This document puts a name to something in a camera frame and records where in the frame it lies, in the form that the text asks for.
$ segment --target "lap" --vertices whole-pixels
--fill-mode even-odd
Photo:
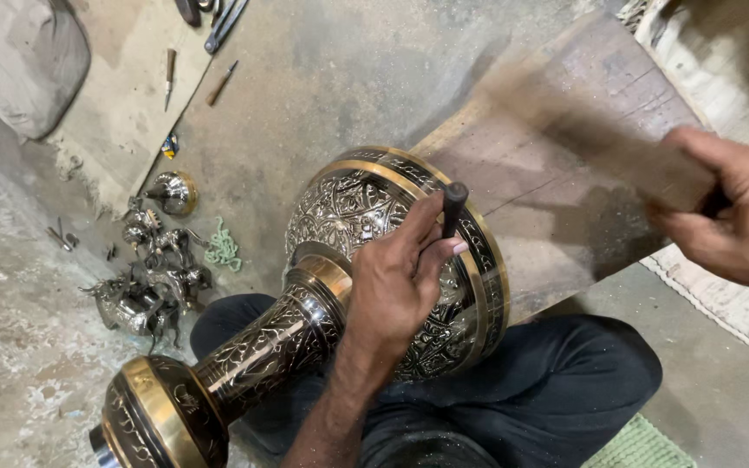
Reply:
[[[273,302],[243,295],[210,304],[193,329],[193,352],[201,359]],[[629,325],[595,315],[551,317],[508,328],[497,350],[463,373],[391,384],[369,413],[365,438],[414,427],[407,421],[417,418],[421,425],[458,428],[502,465],[580,465],[631,419],[660,379],[657,356]],[[269,452],[284,453],[325,381],[321,371],[305,376],[241,422]],[[403,418],[400,427],[393,416]]]

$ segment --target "green string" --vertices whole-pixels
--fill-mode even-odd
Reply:
[[[215,217],[219,221],[216,229],[218,232],[210,237],[210,248],[204,251],[204,260],[210,263],[221,263],[227,265],[232,271],[241,270],[241,259],[235,256],[239,246],[235,245],[233,238],[230,237],[230,229],[222,229],[224,219]]]

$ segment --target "engraved brass vase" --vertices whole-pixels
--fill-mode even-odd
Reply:
[[[284,291],[262,316],[193,367],[140,356],[109,384],[91,446],[103,468],[223,467],[227,426],[292,377],[326,363],[345,327],[351,255],[403,222],[413,202],[450,180],[393,148],[348,151],[306,188],[286,232]],[[398,380],[473,366],[508,318],[502,256],[468,203],[469,250],[441,272],[441,298],[399,365]]]

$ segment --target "wooden board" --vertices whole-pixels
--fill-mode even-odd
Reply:
[[[520,66],[557,87],[572,82],[568,92],[609,110],[649,141],[677,125],[701,126],[643,47],[602,13],[581,17]],[[493,73],[487,78],[498,79]],[[509,325],[666,244],[648,225],[633,188],[505,118],[484,97],[471,99],[411,153],[472,189],[470,199],[505,258]]]

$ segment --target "fingernail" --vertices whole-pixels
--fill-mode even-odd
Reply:
[[[461,255],[469,249],[467,242],[461,241],[457,246],[453,247],[453,255]]]

